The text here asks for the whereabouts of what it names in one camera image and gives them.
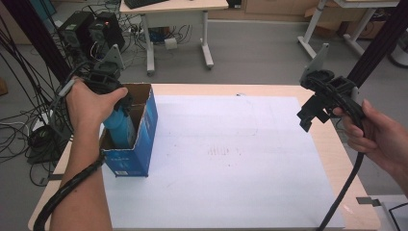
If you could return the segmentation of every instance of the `hand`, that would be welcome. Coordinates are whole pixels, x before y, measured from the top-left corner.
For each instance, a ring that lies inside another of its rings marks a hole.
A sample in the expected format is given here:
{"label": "hand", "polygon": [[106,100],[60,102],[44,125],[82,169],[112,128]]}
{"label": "hand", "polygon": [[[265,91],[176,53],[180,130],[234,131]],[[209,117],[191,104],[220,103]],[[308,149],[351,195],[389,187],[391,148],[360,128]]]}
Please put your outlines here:
{"label": "hand", "polygon": [[368,100],[363,101],[362,108],[366,115],[363,119],[365,136],[342,109],[336,108],[333,111],[335,115],[343,116],[345,133],[349,138],[348,145],[357,151],[365,152],[400,185],[405,184],[407,190],[408,132],[401,124],[375,110]]}
{"label": "hand", "polygon": [[127,92],[126,88],[121,88],[108,94],[96,94],[77,78],[66,97],[69,119],[74,131],[98,131],[100,124],[112,113],[115,103]]}

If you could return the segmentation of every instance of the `open box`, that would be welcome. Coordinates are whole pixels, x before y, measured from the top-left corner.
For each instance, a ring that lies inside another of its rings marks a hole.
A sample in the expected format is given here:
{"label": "open box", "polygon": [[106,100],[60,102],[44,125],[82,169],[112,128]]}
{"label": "open box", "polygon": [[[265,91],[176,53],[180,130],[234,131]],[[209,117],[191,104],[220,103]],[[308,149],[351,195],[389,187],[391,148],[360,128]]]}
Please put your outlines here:
{"label": "open box", "polygon": [[129,113],[136,142],[132,149],[115,149],[111,134],[104,130],[100,147],[106,155],[106,164],[115,176],[148,176],[150,157],[158,120],[156,102],[150,84],[124,84],[133,96]]}

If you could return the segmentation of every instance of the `table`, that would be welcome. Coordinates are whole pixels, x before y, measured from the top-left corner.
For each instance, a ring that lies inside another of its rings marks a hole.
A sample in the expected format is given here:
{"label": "table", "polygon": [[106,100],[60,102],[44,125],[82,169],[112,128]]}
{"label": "table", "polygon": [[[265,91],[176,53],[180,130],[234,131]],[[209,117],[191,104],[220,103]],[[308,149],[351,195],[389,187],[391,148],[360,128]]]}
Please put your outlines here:
{"label": "table", "polygon": [[[245,94],[248,96],[294,96],[299,105],[303,105],[312,92],[305,90],[300,86],[260,86],[260,85],[153,85],[156,95],[236,95]],[[310,130],[319,153],[324,170],[330,181],[334,194],[341,190],[348,174],[351,172],[352,165],[339,140],[339,137],[333,125],[328,122],[325,124],[314,121]],[[54,174],[62,174],[66,168],[70,143],[66,147],[64,154],[58,163]],[[50,181],[44,190],[38,206],[30,218],[28,226],[32,229],[39,211],[48,199],[55,193],[60,186],[60,181]],[[380,221],[371,205],[358,204],[356,197],[367,196],[359,178],[357,177],[349,188],[345,198],[339,207],[344,222],[344,230],[377,230],[380,227]]]}
{"label": "table", "polygon": [[120,4],[122,13],[140,14],[141,16],[147,46],[147,74],[149,76],[154,73],[155,66],[154,48],[149,33],[147,33],[148,28],[202,24],[201,47],[207,67],[212,68],[214,62],[207,42],[208,11],[227,8],[228,3],[225,0],[168,0],[132,10],[123,1]]}
{"label": "table", "polygon": [[[339,6],[341,6],[342,8],[367,8],[366,13],[359,22],[353,34],[344,35],[346,43],[350,45],[360,56],[363,55],[364,49],[357,43],[356,40],[363,32],[367,23],[370,21],[372,15],[375,13],[375,10],[377,8],[395,7],[399,2],[398,0],[334,0],[334,1],[337,4],[339,4]],[[297,37],[300,44],[304,47],[304,49],[307,51],[310,57],[312,57],[312,59],[316,56],[316,52],[310,46],[309,41],[316,28],[316,25],[319,22],[319,18],[324,10],[326,3],[327,0],[319,1],[319,4],[316,7],[312,19],[310,20],[309,27],[307,28],[305,35],[303,37]]]}

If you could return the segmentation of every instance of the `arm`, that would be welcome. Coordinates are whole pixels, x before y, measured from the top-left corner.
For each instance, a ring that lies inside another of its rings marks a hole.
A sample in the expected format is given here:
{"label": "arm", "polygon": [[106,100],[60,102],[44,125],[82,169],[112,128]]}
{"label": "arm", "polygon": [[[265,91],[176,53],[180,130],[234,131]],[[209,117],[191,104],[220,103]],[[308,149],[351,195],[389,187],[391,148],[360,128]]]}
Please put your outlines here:
{"label": "arm", "polygon": [[377,165],[387,171],[408,197],[408,132],[398,122],[375,110],[368,100],[363,101],[363,131],[351,118],[337,108],[334,113],[343,116],[348,145],[365,152]]}
{"label": "arm", "polygon": [[[98,95],[76,80],[66,98],[75,134],[62,185],[98,158],[100,124],[126,93],[122,88]],[[51,230],[112,230],[101,169],[60,203],[52,215]]]}

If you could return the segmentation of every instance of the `bottle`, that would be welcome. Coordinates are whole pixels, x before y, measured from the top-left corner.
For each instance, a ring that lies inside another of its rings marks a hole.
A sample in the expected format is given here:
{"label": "bottle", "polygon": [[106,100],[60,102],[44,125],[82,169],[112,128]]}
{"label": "bottle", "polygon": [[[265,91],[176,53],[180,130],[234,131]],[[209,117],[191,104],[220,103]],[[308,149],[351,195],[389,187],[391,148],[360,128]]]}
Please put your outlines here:
{"label": "bottle", "polygon": [[132,119],[120,107],[103,122],[109,130],[115,149],[132,149],[136,141],[136,131]]}

